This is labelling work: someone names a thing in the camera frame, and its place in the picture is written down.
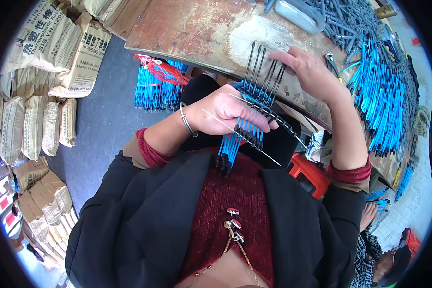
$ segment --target gray floor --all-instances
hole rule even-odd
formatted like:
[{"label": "gray floor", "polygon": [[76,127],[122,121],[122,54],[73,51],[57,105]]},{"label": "gray floor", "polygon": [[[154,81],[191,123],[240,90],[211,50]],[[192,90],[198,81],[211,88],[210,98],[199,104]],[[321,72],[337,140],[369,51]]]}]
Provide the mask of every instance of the gray floor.
[{"label": "gray floor", "polygon": [[136,130],[169,115],[135,109],[139,62],[124,44],[112,37],[92,93],[77,100],[75,146],[59,145],[57,155],[47,157],[50,168],[67,184],[77,214],[96,193],[110,162]]}]

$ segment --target plastic container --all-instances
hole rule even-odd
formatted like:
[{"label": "plastic container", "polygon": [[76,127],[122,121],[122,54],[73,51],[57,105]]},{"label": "plastic container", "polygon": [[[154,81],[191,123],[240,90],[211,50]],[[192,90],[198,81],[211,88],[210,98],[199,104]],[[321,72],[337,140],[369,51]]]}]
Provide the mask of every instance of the plastic container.
[{"label": "plastic container", "polygon": [[274,10],[312,35],[322,32],[325,28],[322,14],[301,0],[277,0]]}]

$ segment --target hand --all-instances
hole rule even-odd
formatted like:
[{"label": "hand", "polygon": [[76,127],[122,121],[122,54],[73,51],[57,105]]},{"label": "hand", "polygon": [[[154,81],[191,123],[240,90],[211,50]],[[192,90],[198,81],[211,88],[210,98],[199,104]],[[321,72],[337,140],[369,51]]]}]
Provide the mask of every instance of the hand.
[{"label": "hand", "polygon": [[351,99],[349,90],[339,82],[323,62],[298,47],[291,47],[286,52],[272,52],[269,58],[288,65],[298,76],[301,88],[312,97],[328,105],[341,101],[343,97]]},{"label": "hand", "polygon": [[365,210],[362,213],[362,220],[360,220],[360,232],[365,230],[368,225],[373,221],[378,210],[378,205],[374,202],[369,202],[365,204]]},{"label": "hand", "polygon": [[232,129],[237,124],[239,116],[258,126],[264,132],[278,128],[276,121],[269,124],[265,116],[249,107],[242,100],[229,95],[229,93],[241,98],[241,94],[237,89],[231,85],[224,85],[202,100],[184,107],[183,112],[186,114],[192,129],[202,131],[208,135],[224,135],[233,132],[202,109],[207,110]]}]

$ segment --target person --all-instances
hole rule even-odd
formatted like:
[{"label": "person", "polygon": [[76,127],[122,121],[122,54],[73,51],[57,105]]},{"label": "person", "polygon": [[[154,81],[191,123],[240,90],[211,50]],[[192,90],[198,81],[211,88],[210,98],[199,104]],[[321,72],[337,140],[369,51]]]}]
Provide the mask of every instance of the person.
[{"label": "person", "polygon": [[[138,130],[81,208],[65,261],[75,287],[350,285],[371,172],[360,119],[321,60],[296,47],[269,57],[329,107],[333,180],[323,201],[285,171],[294,137],[232,86],[194,78],[181,96],[190,129],[177,110]],[[221,175],[221,135],[238,117],[266,133],[263,151],[281,166],[244,144]]]},{"label": "person", "polygon": [[382,252],[378,237],[369,232],[377,210],[374,202],[365,205],[355,256],[355,277],[350,288],[391,286],[401,279],[411,260],[408,245]]}]

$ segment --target red stool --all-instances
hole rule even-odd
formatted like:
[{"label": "red stool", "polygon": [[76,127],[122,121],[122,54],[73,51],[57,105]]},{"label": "red stool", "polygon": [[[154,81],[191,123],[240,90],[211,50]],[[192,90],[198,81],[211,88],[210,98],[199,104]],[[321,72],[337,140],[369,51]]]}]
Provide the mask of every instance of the red stool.
[{"label": "red stool", "polygon": [[293,154],[291,163],[293,167],[289,174],[301,183],[304,190],[321,200],[331,184],[323,171],[297,152]]}]

